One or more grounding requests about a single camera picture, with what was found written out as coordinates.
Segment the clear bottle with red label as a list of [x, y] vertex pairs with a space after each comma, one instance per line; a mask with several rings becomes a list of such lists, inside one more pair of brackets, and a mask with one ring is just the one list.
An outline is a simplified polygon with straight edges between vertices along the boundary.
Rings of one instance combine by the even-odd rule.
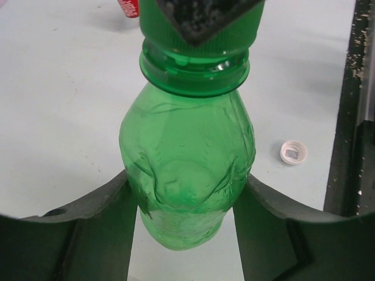
[[139, 17], [139, 0], [118, 0], [118, 3], [126, 17]]

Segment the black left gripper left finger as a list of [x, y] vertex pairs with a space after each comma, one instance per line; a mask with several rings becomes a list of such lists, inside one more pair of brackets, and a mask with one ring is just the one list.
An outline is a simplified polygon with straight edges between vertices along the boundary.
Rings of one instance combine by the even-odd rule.
[[122, 171], [45, 215], [1, 216], [1, 280], [127, 280], [137, 203]]

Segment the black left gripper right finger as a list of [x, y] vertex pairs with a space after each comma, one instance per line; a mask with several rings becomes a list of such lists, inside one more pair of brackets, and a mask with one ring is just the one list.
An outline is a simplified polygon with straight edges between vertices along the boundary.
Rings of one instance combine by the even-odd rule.
[[374, 215], [341, 217], [253, 176], [234, 207], [245, 280], [373, 280]]

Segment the green plastic bottle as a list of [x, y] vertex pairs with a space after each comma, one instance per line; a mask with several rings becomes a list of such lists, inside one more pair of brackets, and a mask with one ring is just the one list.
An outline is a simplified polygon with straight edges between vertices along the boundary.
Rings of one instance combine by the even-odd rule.
[[238, 93], [248, 51], [193, 57], [144, 41], [147, 83], [126, 113], [119, 143], [149, 234], [184, 251], [212, 239], [255, 159], [251, 121]]

